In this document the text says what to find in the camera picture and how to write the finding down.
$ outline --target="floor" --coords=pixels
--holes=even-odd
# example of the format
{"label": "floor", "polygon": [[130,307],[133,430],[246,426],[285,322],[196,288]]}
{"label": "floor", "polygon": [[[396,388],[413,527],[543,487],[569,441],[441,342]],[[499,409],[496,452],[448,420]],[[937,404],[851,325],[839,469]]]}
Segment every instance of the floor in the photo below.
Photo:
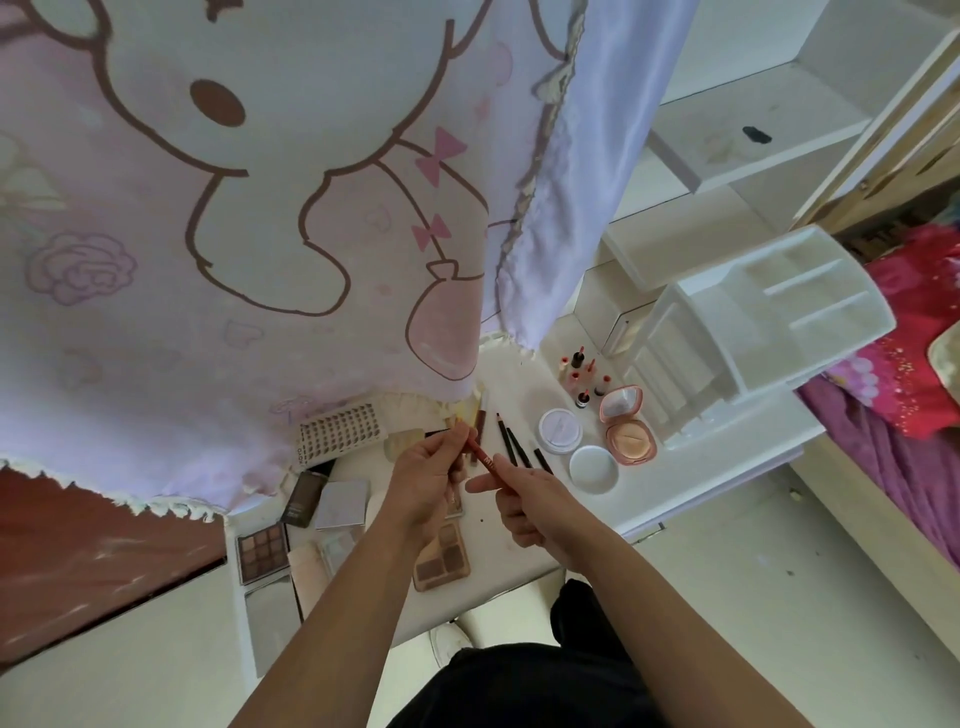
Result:
{"label": "floor", "polygon": [[[960,725],[960,664],[792,476],[717,497],[637,549],[813,725]],[[225,728],[244,699],[230,579],[216,570],[0,677],[0,725]],[[479,646],[552,643],[562,581],[550,574],[461,623]],[[392,650],[370,727],[436,669],[426,636]]]}

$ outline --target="white shoe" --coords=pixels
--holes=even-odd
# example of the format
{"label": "white shoe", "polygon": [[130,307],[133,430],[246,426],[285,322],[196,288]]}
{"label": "white shoe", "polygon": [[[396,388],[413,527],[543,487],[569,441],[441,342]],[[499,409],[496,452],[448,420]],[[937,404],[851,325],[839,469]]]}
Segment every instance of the white shoe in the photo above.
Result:
{"label": "white shoe", "polygon": [[454,622],[441,624],[430,630],[430,646],[439,667],[446,667],[450,660],[464,647],[473,647],[473,642]]}

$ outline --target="lip liner pencil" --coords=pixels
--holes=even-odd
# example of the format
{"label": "lip liner pencil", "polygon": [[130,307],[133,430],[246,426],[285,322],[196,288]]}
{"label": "lip liner pencil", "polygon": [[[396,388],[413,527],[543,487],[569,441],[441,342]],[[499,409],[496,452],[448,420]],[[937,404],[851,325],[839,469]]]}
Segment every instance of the lip liner pencil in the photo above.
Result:
{"label": "lip liner pencil", "polygon": [[496,471],[496,465],[493,463],[493,458],[487,455],[483,451],[483,448],[477,445],[477,441],[473,439],[472,435],[467,436],[467,448],[471,452],[477,453],[477,459],[484,464],[484,467],[490,472],[490,474],[493,476],[493,479],[496,480],[502,488],[506,488],[507,484],[503,481],[503,478],[500,477],[500,473]]}
{"label": "lip liner pencil", "polygon": [[530,458],[527,457],[527,453],[524,452],[523,448],[520,446],[520,442],[517,440],[516,435],[514,435],[514,431],[507,427],[507,434],[510,435],[510,439],[514,443],[514,449],[516,450],[516,454],[520,456],[520,460],[523,462],[523,467],[533,468],[534,466],[530,462]]}
{"label": "lip liner pencil", "polygon": [[510,462],[513,465],[516,465],[516,455],[514,455],[514,449],[510,445],[510,435],[507,434],[507,426],[503,424],[503,418],[500,417],[500,413],[496,413],[496,423],[500,425],[500,434],[503,436],[503,444],[507,448],[507,456],[510,458]]}

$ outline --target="white shelf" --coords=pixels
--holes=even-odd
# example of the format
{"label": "white shelf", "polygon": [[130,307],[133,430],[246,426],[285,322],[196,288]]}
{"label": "white shelf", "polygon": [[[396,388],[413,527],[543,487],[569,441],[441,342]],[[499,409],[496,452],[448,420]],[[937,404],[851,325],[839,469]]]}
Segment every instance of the white shelf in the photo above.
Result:
{"label": "white shelf", "polygon": [[660,102],[795,60],[827,4],[828,0],[701,0]]}
{"label": "white shelf", "polygon": [[633,215],[635,212],[681,197],[688,192],[686,185],[670,171],[666,164],[644,147],[627,182],[620,205],[613,214],[613,220]]}
{"label": "white shelf", "polygon": [[[647,144],[691,191],[703,191],[836,144],[869,123],[791,62],[664,104]],[[752,141],[750,127],[769,141]]]}
{"label": "white shelf", "polygon": [[777,233],[786,232],[855,141],[853,137],[844,139],[733,182],[730,187]]}
{"label": "white shelf", "polygon": [[637,288],[649,291],[774,236],[739,195],[718,187],[611,223],[604,241]]}

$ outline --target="pink bow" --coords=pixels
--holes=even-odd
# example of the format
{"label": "pink bow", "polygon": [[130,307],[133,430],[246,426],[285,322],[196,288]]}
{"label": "pink bow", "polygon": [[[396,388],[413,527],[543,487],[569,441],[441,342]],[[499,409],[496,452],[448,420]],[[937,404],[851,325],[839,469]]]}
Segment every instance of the pink bow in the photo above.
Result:
{"label": "pink bow", "polygon": [[433,155],[430,157],[420,157],[414,161],[417,168],[423,173],[427,181],[433,186],[440,186],[440,162],[444,159],[450,159],[461,155],[467,150],[464,144],[456,136],[448,132],[443,127],[437,127],[433,139]]}
{"label": "pink bow", "polygon": [[421,228],[419,225],[410,226],[410,230],[414,232],[414,237],[417,238],[417,247],[420,248],[420,252],[426,250],[426,247],[430,244],[430,237],[450,237],[450,228],[446,226],[444,218],[440,215],[433,216],[433,222],[430,223],[429,228]]}

